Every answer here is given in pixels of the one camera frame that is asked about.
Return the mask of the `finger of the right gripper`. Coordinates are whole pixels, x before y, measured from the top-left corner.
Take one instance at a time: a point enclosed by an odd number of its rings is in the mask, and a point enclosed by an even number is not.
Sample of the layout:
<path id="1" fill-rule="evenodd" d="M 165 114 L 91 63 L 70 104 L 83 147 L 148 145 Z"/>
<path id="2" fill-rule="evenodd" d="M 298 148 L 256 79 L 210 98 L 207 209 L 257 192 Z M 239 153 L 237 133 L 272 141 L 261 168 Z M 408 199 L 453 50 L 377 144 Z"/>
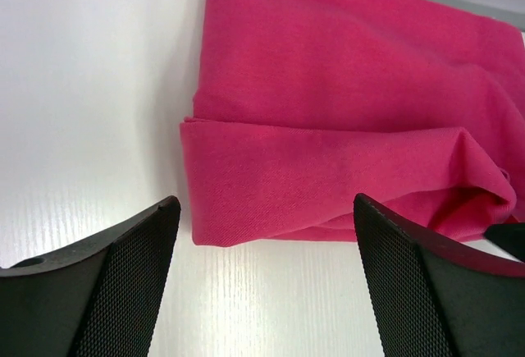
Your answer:
<path id="1" fill-rule="evenodd" d="M 519 261 L 525 260 L 525 226 L 523 223 L 496 224 L 487 228 L 484 238 Z"/>

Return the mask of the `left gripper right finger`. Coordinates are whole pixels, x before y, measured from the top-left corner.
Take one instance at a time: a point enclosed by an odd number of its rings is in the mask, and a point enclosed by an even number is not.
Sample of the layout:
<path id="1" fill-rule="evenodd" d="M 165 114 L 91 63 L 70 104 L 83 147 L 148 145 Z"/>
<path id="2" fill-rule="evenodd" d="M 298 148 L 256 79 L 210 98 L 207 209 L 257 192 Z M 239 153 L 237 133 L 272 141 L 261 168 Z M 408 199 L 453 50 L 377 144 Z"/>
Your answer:
<path id="1" fill-rule="evenodd" d="M 463 245 L 365 194 L 354 226 L 386 356 L 522 356 L 524 262 Z"/>

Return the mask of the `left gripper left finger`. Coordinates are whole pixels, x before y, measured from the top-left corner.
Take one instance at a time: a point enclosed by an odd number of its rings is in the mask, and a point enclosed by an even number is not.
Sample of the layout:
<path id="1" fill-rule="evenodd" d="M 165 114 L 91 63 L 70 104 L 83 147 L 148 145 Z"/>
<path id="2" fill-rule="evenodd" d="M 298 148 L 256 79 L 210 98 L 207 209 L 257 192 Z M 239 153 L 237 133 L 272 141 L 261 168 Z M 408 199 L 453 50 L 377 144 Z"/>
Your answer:
<path id="1" fill-rule="evenodd" d="M 3 356 L 146 356 L 180 221 L 174 196 L 1 271 Z"/>

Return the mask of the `pink trousers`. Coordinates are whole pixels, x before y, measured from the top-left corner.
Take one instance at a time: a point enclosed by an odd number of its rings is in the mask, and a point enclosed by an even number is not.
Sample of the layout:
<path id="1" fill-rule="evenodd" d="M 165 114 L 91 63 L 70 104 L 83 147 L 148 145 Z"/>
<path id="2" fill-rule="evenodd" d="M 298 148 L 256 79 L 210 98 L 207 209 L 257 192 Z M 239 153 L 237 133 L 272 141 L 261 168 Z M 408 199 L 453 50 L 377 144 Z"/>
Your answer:
<path id="1" fill-rule="evenodd" d="M 524 43 L 427 0 L 206 0 L 192 237 L 355 240 L 364 193 L 458 241 L 524 218 Z"/>

